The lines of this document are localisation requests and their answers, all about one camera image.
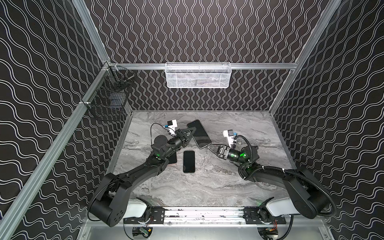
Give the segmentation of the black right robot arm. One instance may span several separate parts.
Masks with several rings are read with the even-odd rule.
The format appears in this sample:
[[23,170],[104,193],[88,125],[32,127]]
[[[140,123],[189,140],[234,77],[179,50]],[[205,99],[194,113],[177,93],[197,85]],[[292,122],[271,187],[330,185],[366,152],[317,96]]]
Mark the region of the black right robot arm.
[[283,169],[264,166],[257,146],[243,147],[240,151],[223,144],[208,149],[222,160],[233,163],[240,177],[253,183],[264,183],[283,188],[286,198],[265,200],[259,207],[258,216],[263,222],[282,215],[301,215],[308,219],[317,216],[331,217],[337,212],[335,201],[324,186],[307,169]]

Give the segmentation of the black phone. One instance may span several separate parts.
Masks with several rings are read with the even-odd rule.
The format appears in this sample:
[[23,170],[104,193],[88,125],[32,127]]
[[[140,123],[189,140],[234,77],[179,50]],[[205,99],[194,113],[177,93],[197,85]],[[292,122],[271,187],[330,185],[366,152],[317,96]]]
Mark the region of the black phone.
[[200,120],[194,120],[188,123],[187,127],[196,128],[196,131],[193,134],[193,138],[199,149],[203,149],[212,144],[212,140]]

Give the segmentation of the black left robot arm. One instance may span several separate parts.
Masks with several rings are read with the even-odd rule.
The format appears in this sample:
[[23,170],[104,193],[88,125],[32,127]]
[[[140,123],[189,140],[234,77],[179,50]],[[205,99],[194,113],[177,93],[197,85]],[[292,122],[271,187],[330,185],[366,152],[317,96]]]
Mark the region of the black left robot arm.
[[124,218],[132,191],[161,174],[169,165],[169,157],[188,146],[196,130],[195,127],[178,129],[171,139],[159,135],[153,140],[152,151],[143,164],[122,174],[106,174],[90,200],[88,214],[114,227]]

